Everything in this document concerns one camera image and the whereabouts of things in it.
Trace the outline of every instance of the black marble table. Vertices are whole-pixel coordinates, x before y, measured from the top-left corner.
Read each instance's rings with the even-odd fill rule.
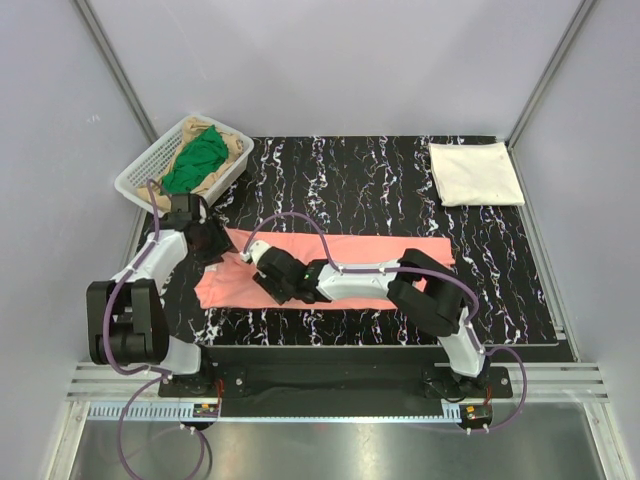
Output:
[[[480,341],[556,344],[531,250],[515,207],[445,208],[428,145],[492,137],[256,138],[247,172],[214,205],[224,224],[252,230],[274,212],[311,216],[327,233],[448,237],[455,271],[478,294]],[[299,219],[272,231],[310,232]],[[203,345],[428,345],[397,312],[200,308],[202,267],[183,261],[162,290],[172,334]]]

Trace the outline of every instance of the white cloth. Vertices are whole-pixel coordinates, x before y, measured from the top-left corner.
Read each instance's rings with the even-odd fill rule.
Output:
[[[504,143],[429,144],[431,171],[445,207],[524,205],[524,196]]]

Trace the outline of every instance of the beige towel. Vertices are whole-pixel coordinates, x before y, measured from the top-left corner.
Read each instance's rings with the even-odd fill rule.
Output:
[[[184,125],[182,126],[182,142],[176,148],[175,153],[173,154],[173,158],[167,165],[167,168],[164,169],[157,178],[154,180],[158,183],[162,181],[162,177],[164,177],[167,173],[169,173],[173,169],[173,165],[176,162],[176,157],[182,152],[182,149],[194,138],[204,132],[207,128],[211,126],[210,123],[203,122],[198,120],[196,117],[189,117],[185,120]],[[224,140],[224,143],[227,145],[229,149],[229,158],[220,165],[220,168],[215,172],[210,173],[205,177],[200,185],[191,190],[191,193],[197,193],[203,195],[211,186],[218,181],[218,179],[226,172],[233,162],[235,162],[242,152],[244,151],[244,145],[242,144],[242,140],[238,135],[233,133],[226,133],[219,131],[220,136]],[[156,199],[156,203],[158,204],[158,208],[163,212],[168,212],[171,210],[171,200],[162,194],[162,191],[153,186],[153,194]],[[149,191],[147,190],[146,185],[138,187],[138,196],[143,199],[145,202],[151,203],[151,197],[149,197]]]

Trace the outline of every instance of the gray wall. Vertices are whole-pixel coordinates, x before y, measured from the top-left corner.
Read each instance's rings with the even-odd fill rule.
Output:
[[[92,0],[158,131],[507,136],[579,0]]]
[[[516,148],[580,352],[640,465],[640,3],[601,1]]]
[[[84,292],[134,208],[113,188],[145,141],[69,0],[0,7],[0,477],[38,478],[75,363]]]

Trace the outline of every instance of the white plastic basket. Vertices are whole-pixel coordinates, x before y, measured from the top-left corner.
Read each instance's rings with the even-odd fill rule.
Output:
[[[160,137],[153,145],[145,150],[145,152],[136,158],[131,165],[118,175],[115,181],[116,190],[118,190],[125,198],[147,212],[153,212],[153,207],[149,202],[138,197],[137,189],[146,184],[149,178],[158,177],[164,169],[169,165],[176,148],[182,141],[182,125],[187,118],[196,117],[198,120],[208,122],[216,126],[221,132],[235,133],[242,140],[244,152],[240,158],[214,183],[209,190],[205,192],[203,197],[209,205],[215,202],[229,188],[229,186],[237,180],[242,172],[247,169],[247,159],[249,153],[253,150],[253,140],[243,133],[220,123],[213,118],[204,117],[202,115],[187,115],[176,126],[171,128],[167,133]]]

